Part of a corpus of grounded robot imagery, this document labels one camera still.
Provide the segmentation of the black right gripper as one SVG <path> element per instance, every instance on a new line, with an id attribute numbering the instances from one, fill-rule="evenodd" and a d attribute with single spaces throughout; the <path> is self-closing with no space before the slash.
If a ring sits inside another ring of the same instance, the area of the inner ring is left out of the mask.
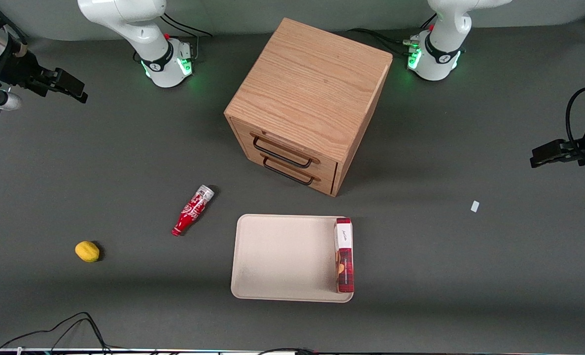
<path id="1" fill-rule="evenodd" d="M 45 68 L 40 66 L 34 54 L 28 52 L 17 58 L 10 50 L 0 53 L 0 82 L 31 90 L 38 95 L 56 92 L 85 104 L 89 95 L 85 84 L 62 68 L 50 71 L 50 78 L 44 76 Z"/>

